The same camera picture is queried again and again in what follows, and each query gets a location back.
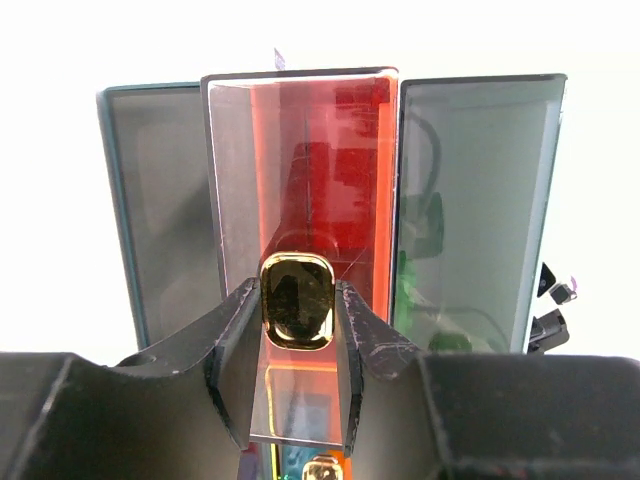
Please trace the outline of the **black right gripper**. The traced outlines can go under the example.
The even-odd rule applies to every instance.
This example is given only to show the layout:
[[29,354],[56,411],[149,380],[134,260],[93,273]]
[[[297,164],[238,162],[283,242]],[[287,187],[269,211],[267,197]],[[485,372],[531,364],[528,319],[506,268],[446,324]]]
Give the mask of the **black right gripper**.
[[577,282],[573,276],[569,283],[560,282],[545,262],[542,263],[536,299],[549,297],[556,308],[541,316],[532,318],[529,349],[551,350],[569,341],[570,334],[566,320],[559,307],[577,298]]

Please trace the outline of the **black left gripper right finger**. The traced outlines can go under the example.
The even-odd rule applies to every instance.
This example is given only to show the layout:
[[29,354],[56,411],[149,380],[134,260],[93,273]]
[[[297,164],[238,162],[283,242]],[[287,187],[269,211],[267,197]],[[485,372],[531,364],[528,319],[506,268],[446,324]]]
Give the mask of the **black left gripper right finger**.
[[639,365],[426,353],[335,294],[344,453],[356,479],[635,479]]

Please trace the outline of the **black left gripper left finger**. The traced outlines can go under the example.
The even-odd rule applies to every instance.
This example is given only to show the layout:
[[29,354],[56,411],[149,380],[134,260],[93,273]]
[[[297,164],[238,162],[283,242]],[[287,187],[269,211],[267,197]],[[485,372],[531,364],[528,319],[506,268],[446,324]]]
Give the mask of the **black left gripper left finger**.
[[248,447],[260,289],[114,367],[73,353],[1,356],[5,479],[234,479]]

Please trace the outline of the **transparent orange-slot drawer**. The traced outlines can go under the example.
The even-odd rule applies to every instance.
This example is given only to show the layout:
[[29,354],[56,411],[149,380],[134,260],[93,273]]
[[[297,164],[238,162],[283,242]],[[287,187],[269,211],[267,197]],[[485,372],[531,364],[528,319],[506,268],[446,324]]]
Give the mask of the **transparent orange-slot drawer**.
[[387,318],[397,70],[215,74],[201,93],[225,290],[274,253],[309,252]]

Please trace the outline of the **gold drawer knob orange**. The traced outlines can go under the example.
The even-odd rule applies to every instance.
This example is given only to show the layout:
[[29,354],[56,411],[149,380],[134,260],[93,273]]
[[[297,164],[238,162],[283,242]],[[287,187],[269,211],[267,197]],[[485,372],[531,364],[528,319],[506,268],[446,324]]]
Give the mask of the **gold drawer knob orange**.
[[335,330],[336,278],[318,254],[280,251],[260,269],[262,323],[278,348],[316,351],[329,345]]

